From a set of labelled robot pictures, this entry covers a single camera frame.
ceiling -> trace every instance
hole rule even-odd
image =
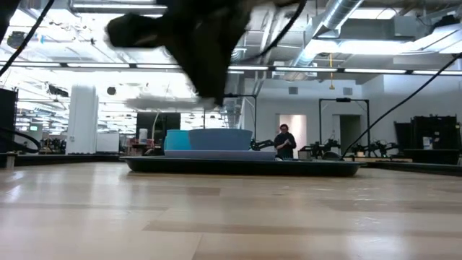
[[[35,37],[31,40],[25,51],[17,59],[18,61],[32,62],[75,62],[75,63],[131,63],[131,64],[174,64],[175,61],[163,48],[154,50],[139,49],[116,49],[112,48],[106,40],[105,26],[107,23],[130,11],[129,9],[99,8],[101,5],[106,7],[111,1],[107,0],[75,0],[77,4],[93,4],[94,8],[74,8],[68,5],[68,1],[56,1],[55,6],[49,11],[48,16],[37,30]],[[326,0],[308,1],[305,11],[296,21],[291,30],[284,36],[282,41],[261,63],[263,64],[283,64],[291,65],[292,62],[302,53],[306,46],[306,31],[309,21],[316,18],[326,9]],[[126,4],[131,7],[139,8],[140,4],[146,6],[146,1],[117,0],[116,4]],[[426,17],[437,16],[441,10],[457,9],[460,0],[425,0],[425,1],[390,1],[390,0],[365,0],[361,6],[350,16],[350,20],[371,21],[383,20],[390,21],[397,16],[416,17],[417,24],[425,23]],[[7,35],[13,32],[25,32],[35,23],[40,14],[43,3],[38,0],[24,0],[21,9],[18,9],[10,21],[10,28]],[[268,6],[261,6],[255,9],[251,15],[251,22],[248,31],[241,39],[237,50],[244,51],[245,55],[240,58],[249,57],[259,53],[269,41],[275,37],[289,18],[289,14],[294,7],[275,12]],[[159,16],[162,10],[143,11],[146,15],[153,17]],[[6,61],[15,51],[4,39],[0,45],[0,61]],[[351,68],[388,68],[388,69],[439,69],[447,60],[450,54],[441,54],[437,51],[428,52],[421,55],[387,55],[386,53],[358,54],[358,53],[319,53],[313,59],[311,66],[334,66]],[[253,72],[246,72],[239,75],[247,79],[254,78]],[[273,74],[267,74],[274,81],[282,80]],[[329,73],[316,74],[309,80],[317,79],[322,82],[330,77]],[[356,80],[357,84],[362,84],[370,78],[370,75],[361,74],[338,74],[336,79]],[[62,97],[56,97],[48,93],[48,85],[53,85],[71,94],[71,86],[77,82],[91,82],[98,89],[100,96],[100,125],[101,129],[111,125],[110,129],[133,131],[136,124],[136,114],[134,110],[126,108],[123,104],[127,98],[136,98],[139,95],[154,95],[164,98],[192,98],[191,85],[188,79],[181,73],[170,72],[142,72],[142,71],[79,71],[78,69],[52,70],[34,68],[13,68],[10,69],[1,79],[0,85],[4,87],[18,88],[19,98],[24,105],[21,108],[27,111],[26,114],[39,109],[40,106],[51,108],[58,111],[60,120],[66,120],[66,112],[69,109],[69,101]],[[107,93],[108,87],[117,89],[115,95]],[[223,118],[223,111],[206,116],[206,118]],[[184,121],[192,122],[190,115],[186,113]],[[220,120],[217,123],[220,127],[225,124],[235,124],[237,119]],[[200,127],[201,120],[190,123],[191,127]]]

doorway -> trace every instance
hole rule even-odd
[[[344,153],[348,146],[361,134],[360,115],[340,115],[340,150]]]
[[[289,126],[289,132],[294,136],[297,147],[294,149],[294,158],[298,158],[298,150],[306,145],[307,142],[307,118],[306,115],[279,115],[279,123],[277,126],[279,133],[279,126],[286,124]]]

black platform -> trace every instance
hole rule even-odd
[[[431,173],[443,176],[462,177],[462,167],[459,165],[441,165],[432,163],[415,162],[368,162],[369,168],[386,170],[400,170],[413,173]]]
[[[278,176],[354,176],[360,162],[301,162],[200,160],[157,157],[121,157],[130,169],[143,173],[198,173]]]
[[[119,161],[118,155],[19,155],[14,161],[14,166]]]

man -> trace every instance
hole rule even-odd
[[[293,158],[294,150],[297,147],[294,136],[289,133],[289,127],[285,123],[279,127],[279,133],[274,139],[274,147],[276,147],[278,156],[282,158]]]

column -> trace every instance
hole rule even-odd
[[[66,154],[96,153],[98,96],[96,86],[72,86]]]

